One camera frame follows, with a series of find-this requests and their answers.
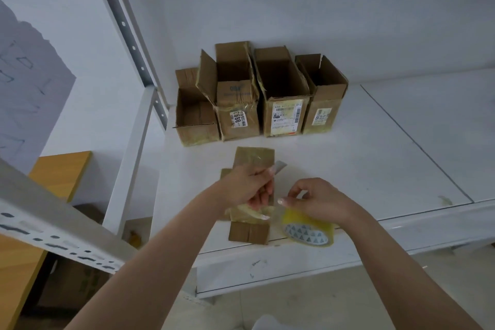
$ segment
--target clear tape roll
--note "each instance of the clear tape roll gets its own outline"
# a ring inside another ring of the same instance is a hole
[[[334,243],[333,223],[316,220],[292,208],[285,208],[281,227],[289,239],[300,244],[321,248]]]

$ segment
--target barcode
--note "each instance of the barcode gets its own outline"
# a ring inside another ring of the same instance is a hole
[[[301,107],[298,107],[295,112],[294,124],[299,123],[299,116],[301,115]]]

